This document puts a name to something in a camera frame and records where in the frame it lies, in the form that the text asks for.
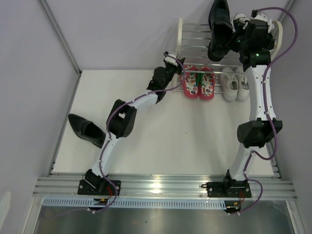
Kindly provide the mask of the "red green flip-flop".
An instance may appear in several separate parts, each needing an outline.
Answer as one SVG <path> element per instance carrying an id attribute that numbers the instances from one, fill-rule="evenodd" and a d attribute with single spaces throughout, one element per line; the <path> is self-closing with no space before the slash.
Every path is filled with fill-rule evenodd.
<path id="1" fill-rule="evenodd" d="M 199 97 L 202 100 L 211 100 L 215 96 L 215 74 L 213 70 L 207 66 L 199 69 Z"/>
<path id="2" fill-rule="evenodd" d="M 197 68 L 193 65 L 185 65 L 184 66 L 185 71 L 191 71 L 191 72 L 186 72 L 186 75 L 184 73 L 181 73 L 180 81 L 181 81 L 181 86 L 183 88 L 183 93 L 186 97 L 188 98 L 197 98 L 199 93 L 198 93 L 198 77 L 197 73 Z"/>

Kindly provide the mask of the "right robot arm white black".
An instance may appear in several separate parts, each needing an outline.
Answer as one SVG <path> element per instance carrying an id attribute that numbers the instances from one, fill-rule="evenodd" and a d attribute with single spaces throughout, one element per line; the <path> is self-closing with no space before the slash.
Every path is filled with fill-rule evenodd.
<path id="1" fill-rule="evenodd" d="M 223 197 L 251 197 L 247 173 L 253 156 L 265 159 L 259 153 L 266 143 L 276 138 L 282 121 L 276 119 L 270 94 L 271 50 L 275 38 L 273 24 L 267 19 L 249 19 L 244 14 L 234 17 L 235 32 L 229 44 L 238 52 L 250 90 L 249 121 L 240 124 L 237 138 L 240 143 L 233 165 L 227 171 L 220 193 Z"/>

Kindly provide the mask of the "white sneaker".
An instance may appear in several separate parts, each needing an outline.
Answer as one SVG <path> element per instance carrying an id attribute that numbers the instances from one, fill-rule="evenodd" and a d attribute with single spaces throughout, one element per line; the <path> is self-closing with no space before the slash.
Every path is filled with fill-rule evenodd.
<path id="1" fill-rule="evenodd" d="M 243 101 L 249 97 L 249 84 L 242 67 L 238 67 L 235 72 L 238 82 L 237 99 Z"/>
<path id="2" fill-rule="evenodd" d="M 230 67 L 225 67 L 219 75 L 219 83 L 222 88 L 222 93 L 227 101 L 234 101 L 238 93 L 238 81 Z"/>

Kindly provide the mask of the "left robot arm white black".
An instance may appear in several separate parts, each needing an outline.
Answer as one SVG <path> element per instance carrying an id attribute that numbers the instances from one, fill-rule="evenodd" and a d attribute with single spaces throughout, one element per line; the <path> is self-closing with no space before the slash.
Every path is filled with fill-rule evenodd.
<path id="1" fill-rule="evenodd" d="M 157 67 L 146 91 L 130 101 L 115 101 L 106 121 L 106 136 L 98 159 L 79 182 L 78 195 L 119 195 L 121 182 L 108 178 L 113 161 L 113 154 L 118 143 L 128 137 L 134 129 L 137 112 L 159 103 L 168 91 L 167 86 L 176 74 L 184 75 L 185 58 L 178 59 L 169 52 L 164 53 L 164 67 Z"/>

